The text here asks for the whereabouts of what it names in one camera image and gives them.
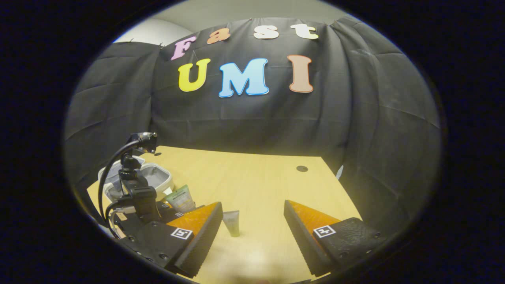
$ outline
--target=black cable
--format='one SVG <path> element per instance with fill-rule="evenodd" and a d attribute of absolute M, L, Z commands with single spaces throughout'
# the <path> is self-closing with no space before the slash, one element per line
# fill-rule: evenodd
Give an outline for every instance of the black cable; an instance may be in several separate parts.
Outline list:
<path fill-rule="evenodd" d="M 105 223 L 107 224 L 107 228 L 109 229 L 109 231 L 111 231 L 112 235 L 117 239 L 119 239 L 119 236 L 112 230 L 111 224 L 109 222 L 109 212 L 112 208 L 114 208 L 118 204 L 119 204 L 118 201 L 114 201 L 107 206 L 107 209 L 105 209 Z"/>
<path fill-rule="evenodd" d="M 129 151 L 132 148 L 134 148 L 135 146 L 137 146 L 139 143 L 140 143 L 140 141 L 133 141 L 133 142 L 126 144 L 125 146 L 123 146 L 119 150 L 117 150 L 117 152 L 114 153 L 111 160 L 108 162 L 107 166 L 104 169 L 104 172 L 102 173 L 102 176 L 100 177 L 100 184 L 98 185 L 98 209 L 100 210 L 100 216 L 103 218 L 103 220 L 106 223 L 107 223 L 107 220 L 106 220 L 106 217 L 104 216 L 104 209 L 102 206 L 102 194 L 104 192 L 105 180 L 106 180 L 106 178 L 109 174 L 109 171 L 111 170 L 112 164 L 114 164 L 115 160 L 118 157 L 121 157 L 127 151 Z"/>

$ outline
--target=table surface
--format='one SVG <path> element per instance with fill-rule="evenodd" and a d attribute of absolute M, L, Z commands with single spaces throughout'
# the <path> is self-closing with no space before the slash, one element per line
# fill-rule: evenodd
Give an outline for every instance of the table surface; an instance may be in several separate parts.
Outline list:
<path fill-rule="evenodd" d="M 159 156 L 142 155 L 171 172 L 175 188 L 185 184 L 196 206 L 220 201 L 239 210 L 240 236 L 221 223 L 200 271 L 192 281 L 272 284 L 317 279 L 284 219 L 286 199 L 339 220 L 361 219 L 356 207 L 321 157 L 256 155 L 158 146 Z M 300 172 L 297 166 L 306 166 Z M 98 181 L 88 188 L 98 208 Z M 104 210 L 110 201 L 103 195 Z"/>

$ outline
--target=blue letter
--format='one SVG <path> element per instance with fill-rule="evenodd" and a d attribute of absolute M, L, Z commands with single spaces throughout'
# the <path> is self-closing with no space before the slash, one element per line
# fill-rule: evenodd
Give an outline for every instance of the blue letter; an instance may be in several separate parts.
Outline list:
<path fill-rule="evenodd" d="M 230 83 L 233 84 L 237 94 L 242 94 L 247 81 L 249 81 L 249 87 L 245 90 L 247 94 L 268 93 L 268 88 L 265 86 L 265 64 L 267 62 L 266 58 L 253 59 L 249 61 L 243 73 L 235 63 L 221 66 L 219 70 L 223 71 L 223 88 L 219 92 L 219 97 L 227 98 L 233 95 Z"/>

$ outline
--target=black cloth backdrop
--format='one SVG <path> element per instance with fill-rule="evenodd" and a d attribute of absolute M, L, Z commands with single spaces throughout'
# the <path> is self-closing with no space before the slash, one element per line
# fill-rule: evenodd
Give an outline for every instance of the black cloth backdrop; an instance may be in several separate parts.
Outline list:
<path fill-rule="evenodd" d="M 319 38 L 297 36 L 290 26 L 300 23 L 315 27 Z M 260 25 L 274 25 L 280 35 L 256 39 Z M 227 40 L 207 44 L 209 34 L 225 27 Z M 162 49 L 114 43 L 83 76 L 71 102 L 65 146 L 69 180 L 85 200 L 86 188 L 129 133 L 148 129 L 159 133 L 159 145 L 321 156 L 334 173 L 343 164 L 340 181 L 363 220 L 385 233 L 398 231 L 419 212 L 439 170 L 439 114 L 419 71 L 384 36 L 351 16 L 330 26 L 287 18 L 242 20 L 193 35 L 196 41 L 173 61 L 175 43 Z M 312 93 L 289 89 L 288 55 L 312 59 Z M 204 85 L 181 91 L 178 68 L 205 58 L 211 61 Z M 232 97 L 220 98 L 219 67 L 233 62 L 243 72 L 255 58 L 268 60 L 269 92 L 250 96 L 234 90 Z M 197 73 L 194 65 L 190 81 Z"/>

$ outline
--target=tube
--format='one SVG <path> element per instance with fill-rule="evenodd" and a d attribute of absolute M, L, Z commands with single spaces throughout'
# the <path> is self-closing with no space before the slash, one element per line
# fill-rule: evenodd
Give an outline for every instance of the tube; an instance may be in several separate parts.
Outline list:
<path fill-rule="evenodd" d="M 231 236 L 240 236 L 240 231 L 238 229 L 238 210 L 223 212 L 223 222 L 228 228 Z"/>
<path fill-rule="evenodd" d="M 163 199 L 166 200 L 175 211 L 180 213 L 187 213 L 195 209 L 195 202 L 193 202 L 193 198 L 186 184 L 165 196 Z"/>

